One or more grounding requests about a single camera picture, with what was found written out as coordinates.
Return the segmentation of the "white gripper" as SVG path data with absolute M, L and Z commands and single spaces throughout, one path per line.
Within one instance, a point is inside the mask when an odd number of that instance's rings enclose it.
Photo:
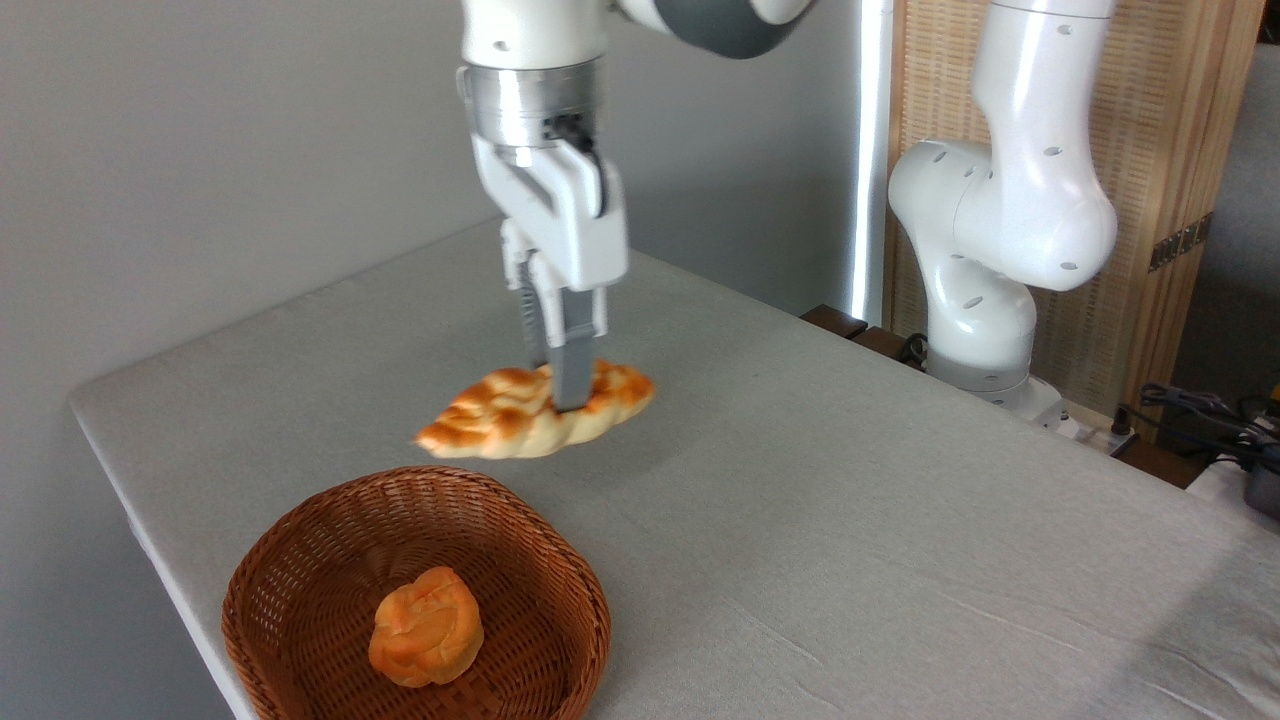
M 607 333 L 603 287 L 628 269 L 618 169 L 564 138 L 545 147 L 504 147 L 477 135 L 471 142 L 484 190 L 511 219 L 500 225 L 503 269 L 518 296 L 529 365 L 550 369 L 558 413 L 582 409 L 595 338 Z

